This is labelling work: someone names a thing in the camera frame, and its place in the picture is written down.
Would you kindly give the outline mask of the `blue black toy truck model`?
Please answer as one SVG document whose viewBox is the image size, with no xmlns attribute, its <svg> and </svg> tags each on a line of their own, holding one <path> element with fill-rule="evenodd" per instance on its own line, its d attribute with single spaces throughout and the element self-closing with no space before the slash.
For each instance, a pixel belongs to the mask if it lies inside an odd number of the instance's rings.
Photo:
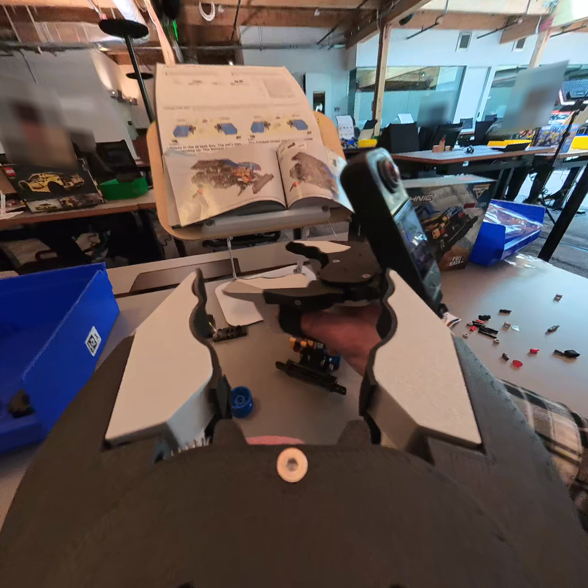
<svg viewBox="0 0 588 588">
<path fill-rule="evenodd" d="M 277 361 L 275 367 L 290 378 L 319 387 L 325 392 L 346 396 L 347 388 L 337 379 L 342 355 L 331 352 L 322 343 L 313 339 L 291 336 L 289 345 L 299 356 L 298 361 Z"/>
</svg>

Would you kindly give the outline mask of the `black toy box yellow car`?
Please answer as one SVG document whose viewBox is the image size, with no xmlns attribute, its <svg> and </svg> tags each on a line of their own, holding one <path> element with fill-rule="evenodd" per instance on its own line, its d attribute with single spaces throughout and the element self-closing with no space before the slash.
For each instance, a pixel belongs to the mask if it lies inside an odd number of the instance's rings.
<svg viewBox="0 0 588 588">
<path fill-rule="evenodd" d="M 8 164 L 8 179 L 33 214 L 95 208 L 104 204 L 86 161 L 75 168 Z"/>
</svg>

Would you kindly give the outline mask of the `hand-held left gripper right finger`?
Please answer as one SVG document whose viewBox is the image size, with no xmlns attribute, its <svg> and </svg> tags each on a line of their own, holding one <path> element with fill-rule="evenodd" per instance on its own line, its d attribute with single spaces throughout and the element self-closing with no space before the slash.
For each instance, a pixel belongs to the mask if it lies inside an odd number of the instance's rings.
<svg viewBox="0 0 588 588">
<path fill-rule="evenodd" d="M 394 270 L 381 310 L 390 330 L 371 350 L 360 395 L 378 444 L 415 453 L 438 439 L 481 448 L 481 433 L 450 329 Z"/>
</svg>

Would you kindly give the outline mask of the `black brick piece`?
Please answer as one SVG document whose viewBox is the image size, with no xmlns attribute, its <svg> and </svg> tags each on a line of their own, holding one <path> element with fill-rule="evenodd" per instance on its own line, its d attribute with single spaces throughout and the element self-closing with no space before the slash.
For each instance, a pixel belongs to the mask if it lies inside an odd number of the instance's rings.
<svg viewBox="0 0 588 588">
<path fill-rule="evenodd" d="M 19 390 L 9 400 L 7 411 L 14 419 L 29 416 L 35 412 L 31 404 L 30 396 L 24 389 Z"/>
</svg>

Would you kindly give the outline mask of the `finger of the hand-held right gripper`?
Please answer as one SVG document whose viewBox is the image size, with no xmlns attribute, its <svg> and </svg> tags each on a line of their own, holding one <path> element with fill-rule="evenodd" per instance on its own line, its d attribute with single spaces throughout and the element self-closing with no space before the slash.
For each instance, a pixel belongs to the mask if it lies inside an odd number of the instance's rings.
<svg viewBox="0 0 588 588">
<path fill-rule="evenodd" d="M 241 278 L 228 283 L 225 294 L 257 306 L 331 307 L 346 300 L 341 288 L 306 275 Z"/>
<path fill-rule="evenodd" d="M 318 262 L 317 277 L 329 286 L 358 286 L 381 274 L 371 246 L 358 241 L 291 241 L 285 249 Z"/>
</svg>

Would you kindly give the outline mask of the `person's right forearm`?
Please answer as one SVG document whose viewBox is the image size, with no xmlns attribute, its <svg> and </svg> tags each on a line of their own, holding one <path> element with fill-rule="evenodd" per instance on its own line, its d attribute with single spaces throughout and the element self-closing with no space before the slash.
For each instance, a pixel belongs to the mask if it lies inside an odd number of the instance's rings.
<svg viewBox="0 0 588 588">
<path fill-rule="evenodd" d="M 550 453 L 587 532 L 587 417 L 522 386 L 501 383 Z"/>
</svg>

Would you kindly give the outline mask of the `blue toy wheel rim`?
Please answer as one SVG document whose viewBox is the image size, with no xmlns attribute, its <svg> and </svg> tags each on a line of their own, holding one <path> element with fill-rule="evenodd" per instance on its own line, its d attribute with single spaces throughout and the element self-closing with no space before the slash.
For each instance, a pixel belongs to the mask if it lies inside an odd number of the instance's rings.
<svg viewBox="0 0 588 588">
<path fill-rule="evenodd" d="M 253 409 L 254 398 L 250 388 L 236 386 L 231 389 L 231 411 L 234 418 L 246 418 L 252 413 Z"/>
</svg>

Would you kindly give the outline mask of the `toy building instruction booklet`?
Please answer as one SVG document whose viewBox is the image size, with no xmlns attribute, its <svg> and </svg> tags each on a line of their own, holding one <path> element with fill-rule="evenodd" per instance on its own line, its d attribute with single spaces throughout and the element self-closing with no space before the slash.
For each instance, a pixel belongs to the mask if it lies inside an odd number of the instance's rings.
<svg viewBox="0 0 588 588">
<path fill-rule="evenodd" d="M 339 179 L 345 161 L 317 141 L 170 149 L 163 163 L 173 227 L 306 208 L 353 210 Z"/>
</svg>

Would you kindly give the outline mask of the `black tripod stand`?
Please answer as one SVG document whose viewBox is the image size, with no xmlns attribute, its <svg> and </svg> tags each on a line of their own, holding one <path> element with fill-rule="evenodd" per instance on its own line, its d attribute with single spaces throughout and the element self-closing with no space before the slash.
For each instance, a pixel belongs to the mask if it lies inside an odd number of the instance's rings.
<svg viewBox="0 0 588 588">
<path fill-rule="evenodd" d="M 541 196 L 543 188 L 545 187 L 549 176 L 553 172 L 555 165 L 558 164 L 561 159 L 560 154 L 562 152 L 564 144 L 567 143 L 567 138 L 570 135 L 571 128 L 575 124 L 576 118 L 587 107 L 587 105 L 585 104 L 585 102 L 587 101 L 586 99 L 587 99 L 587 96 L 584 96 L 581 99 L 578 99 L 574 103 L 574 110 L 572 111 L 572 115 L 570 117 L 569 124 L 568 124 L 564 134 L 562 135 L 562 138 L 561 138 L 559 144 L 557 145 L 557 149 L 556 149 L 555 153 L 553 154 L 553 157 L 551 158 L 551 162 L 548 165 L 544 166 L 543 171 L 545 172 L 544 173 L 545 178 L 542 180 L 542 184 L 540 185 L 539 196 Z M 580 207 L 580 204 L 581 204 L 581 201 L 583 200 L 584 196 L 586 195 L 586 192 L 587 192 L 587 170 L 584 171 L 583 175 L 579 179 L 579 182 L 576 184 L 576 187 L 570 193 L 570 196 L 569 196 L 567 203 L 563 207 L 561 207 L 559 217 L 557 218 L 557 220 L 553 221 L 553 223 L 554 223 L 553 228 L 552 228 L 551 232 L 549 233 L 547 239 L 545 240 L 545 243 L 543 244 L 543 246 L 540 250 L 540 253 L 538 255 L 538 258 L 540 260 L 542 260 L 544 262 L 548 262 L 550 260 L 550 258 L 553 256 L 553 254 L 555 253 L 555 250 L 557 249 L 559 243 L 562 240 L 562 237 L 564 236 L 564 234 L 567 231 L 567 229 L 569 228 L 572 220 L 574 219 L 575 215 L 577 214 L 579 207 Z"/>
</svg>

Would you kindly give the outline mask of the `colourful toy box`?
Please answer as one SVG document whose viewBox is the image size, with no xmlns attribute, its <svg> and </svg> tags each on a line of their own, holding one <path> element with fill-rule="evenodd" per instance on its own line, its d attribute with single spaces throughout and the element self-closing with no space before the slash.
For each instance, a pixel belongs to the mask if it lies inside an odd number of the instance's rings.
<svg viewBox="0 0 588 588">
<path fill-rule="evenodd" d="M 533 139 L 532 146 L 539 148 L 558 148 L 568 126 L 568 124 L 554 124 L 540 128 Z M 583 127 L 579 123 L 572 123 L 560 150 L 561 153 L 587 151 L 587 131 L 583 130 L 583 134 L 581 134 L 581 128 Z"/>
</svg>

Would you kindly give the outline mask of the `grey desk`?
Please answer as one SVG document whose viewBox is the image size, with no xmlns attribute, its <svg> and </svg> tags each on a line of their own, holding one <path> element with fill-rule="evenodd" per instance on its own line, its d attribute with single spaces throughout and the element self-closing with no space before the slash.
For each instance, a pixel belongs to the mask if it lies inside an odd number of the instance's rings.
<svg viewBox="0 0 588 588">
<path fill-rule="evenodd" d="M 209 313 L 214 315 L 219 326 L 225 326 L 215 289 L 229 279 L 231 263 L 227 252 L 109 269 L 120 314 L 98 363 L 101 364 L 124 337 L 132 334 L 197 266 L 201 266 L 209 278 L 206 285 Z M 502 261 L 491 267 L 469 263 L 464 269 L 442 273 L 444 302 L 458 317 L 460 312 L 473 311 L 484 300 L 497 301 L 500 295 L 547 294 L 548 290 L 569 293 L 587 302 L 586 278 L 522 255 L 515 256 L 511 263 Z M 463 333 L 464 319 L 461 319 L 453 329 L 456 336 Z M 587 364 L 560 367 L 551 374 L 546 369 L 531 373 L 507 371 L 504 366 L 492 369 L 486 363 L 487 353 L 479 356 L 472 350 L 497 378 L 561 402 L 587 416 Z M 359 375 L 343 363 L 340 381 L 348 388 L 343 397 L 279 374 L 274 362 L 290 357 L 287 338 L 268 330 L 263 323 L 251 327 L 248 337 L 221 344 L 218 354 L 231 384 L 245 385 L 254 393 L 254 414 L 245 419 L 242 426 L 247 435 L 279 435 L 327 444 L 335 441 L 347 421 L 357 418 Z"/>
</svg>

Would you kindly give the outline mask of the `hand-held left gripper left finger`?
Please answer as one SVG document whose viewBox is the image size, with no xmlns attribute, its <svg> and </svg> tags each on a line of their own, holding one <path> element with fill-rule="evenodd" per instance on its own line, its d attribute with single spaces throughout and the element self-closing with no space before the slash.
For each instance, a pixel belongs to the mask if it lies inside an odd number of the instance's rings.
<svg viewBox="0 0 588 588">
<path fill-rule="evenodd" d="M 212 345 L 202 271 L 187 276 L 136 328 L 105 443 L 160 439 L 167 451 L 211 445 L 231 419 L 231 387 Z"/>
</svg>

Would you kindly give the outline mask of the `black round floor lamp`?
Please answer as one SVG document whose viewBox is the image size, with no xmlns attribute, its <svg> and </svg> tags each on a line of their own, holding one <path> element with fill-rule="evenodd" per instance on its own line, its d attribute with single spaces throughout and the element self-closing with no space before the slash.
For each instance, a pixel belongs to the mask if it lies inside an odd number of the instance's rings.
<svg viewBox="0 0 588 588">
<path fill-rule="evenodd" d="M 149 72 L 144 73 L 139 66 L 134 41 L 139 40 L 148 35 L 149 29 L 146 25 L 140 24 L 136 21 L 128 19 L 102 19 L 99 28 L 103 33 L 107 35 L 122 39 L 127 48 L 127 53 L 133 68 L 133 72 L 127 74 L 129 79 L 133 79 L 137 82 L 145 107 L 146 115 L 150 123 L 155 121 L 155 115 L 153 113 L 151 101 L 149 99 L 148 92 L 145 86 L 146 79 L 152 79 L 153 75 Z"/>
</svg>

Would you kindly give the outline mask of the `scattered small brick parts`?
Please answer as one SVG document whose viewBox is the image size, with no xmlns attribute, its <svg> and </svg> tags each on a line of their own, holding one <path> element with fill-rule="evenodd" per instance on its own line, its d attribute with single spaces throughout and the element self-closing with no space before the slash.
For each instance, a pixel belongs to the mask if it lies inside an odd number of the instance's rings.
<svg viewBox="0 0 588 588">
<path fill-rule="evenodd" d="M 569 293 L 509 295 L 460 312 L 463 338 L 492 369 L 555 373 L 587 364 L 587 302 Z"/>
</svg>

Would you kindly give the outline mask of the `long wooden office desk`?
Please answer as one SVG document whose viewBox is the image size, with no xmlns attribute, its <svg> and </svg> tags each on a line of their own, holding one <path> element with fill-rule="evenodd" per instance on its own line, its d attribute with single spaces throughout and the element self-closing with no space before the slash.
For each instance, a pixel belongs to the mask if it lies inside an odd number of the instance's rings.
<svg viewBox="0 0 588 588">
<path fill-rule="evenodd" d="M 465 149 L 447 152 L 416 151 L 392 155 L 397 167 L 412 176 L 423 171 L 438 175 L 477 175 L 497 172 L 493 199 L 503 199 L 516 169 L 531 172 L 538 165 L 571 169 L 587 165 L 586 149 L 571 149 L 556 154 L 555 148 L 527 148 L 518 151 L 499 151 L 488 146 L 475 146 L 469 153 Z"/>
</svg>

